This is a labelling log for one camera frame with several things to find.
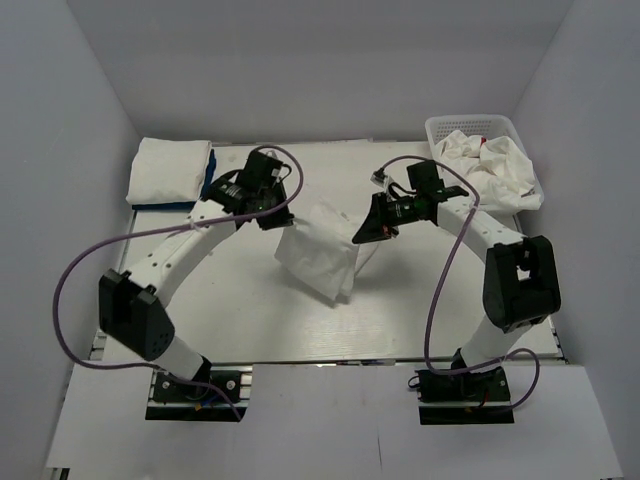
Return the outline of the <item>white robot print t shirt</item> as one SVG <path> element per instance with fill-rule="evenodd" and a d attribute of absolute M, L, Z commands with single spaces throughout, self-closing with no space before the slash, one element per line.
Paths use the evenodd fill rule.
<path fill-rule="evenodd" d="M 293 277 L 325 299 L 348 299 L 357 275 L 379 248 L 377 242 L 352 242 L 361 220 L 320 197 L 307 215 L 284 229 L 274 257 Z"/>

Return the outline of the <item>white red print t shirt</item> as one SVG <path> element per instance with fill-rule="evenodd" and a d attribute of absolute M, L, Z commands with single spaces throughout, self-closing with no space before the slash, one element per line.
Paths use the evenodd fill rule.
<path fill-rule="evenodd" d="M 433 156 L 478 191 L 485 211 L 516 214 L 542 205 L 533 163 L 508 136 L 488 140 L 455 130 L 435 145 Z"/>

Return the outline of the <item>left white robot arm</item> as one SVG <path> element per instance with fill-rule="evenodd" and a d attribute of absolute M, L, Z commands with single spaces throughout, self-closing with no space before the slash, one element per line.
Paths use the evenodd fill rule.
<path fill-rule="evenodd" d="M 177 336 L 167 308 L 192 271 L 244 224 L 256 221 L 263 230 L 292 225 L 284 179 L 297 166 L 263 147 L 251 150 L 242 169 L 206 188 L 178 231 L 127 270 L 109 270 L 99 281 L 101 330 L 176 377 L 188 398 L 209 392 L 211 363 Z"/>

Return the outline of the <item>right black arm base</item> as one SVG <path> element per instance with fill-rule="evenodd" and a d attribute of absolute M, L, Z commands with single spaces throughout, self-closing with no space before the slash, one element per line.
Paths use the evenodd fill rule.
<path fill-rule="evenodd" d="M 417 393 L 420 424 L 423 426 L 514 423 L 511 392 L 502 367 L 456 376 L 416 370 L 407 386 Z"/>

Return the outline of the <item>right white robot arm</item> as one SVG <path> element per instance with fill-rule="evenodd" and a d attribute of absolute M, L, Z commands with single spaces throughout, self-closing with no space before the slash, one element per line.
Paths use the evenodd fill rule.
<path fill-rule="evenodd" d="M 518 354 L 517 341 L 561 306 L 554 251 L 544 236 L 527 237 L 509 229 L 480 208 L 481 196 L 460 178 L 448 186 L 440 178 L 443 163 L 407 156 L 409 189 L 403 189 L 380 167 L 372 182 L 381 192 L 352 238 L 356 245 L 395 238 L 400 227 L 430 222 L 454 236 L 427 314 L 430 334 L 437 304 L 457 251 L 469 248 L 484 263 L 483 317 L 471 338 L 454 354 L 448 369 L 434 367 L 426 354 L 419 372 L 421 397 L 427 402 L 488 401 L 501 364 Z"/>

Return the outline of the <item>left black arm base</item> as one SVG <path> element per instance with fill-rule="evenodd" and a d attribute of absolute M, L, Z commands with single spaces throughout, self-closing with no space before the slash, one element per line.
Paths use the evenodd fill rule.
<path fill-rule="evenodd" d="M 145 419 L 148 421 L 239 422 L 246 413 L 252 385 L 251 366 L 214 366 L 209 383 L 221 390 L 191 387 L 164 371 L 152 375 Z"/>

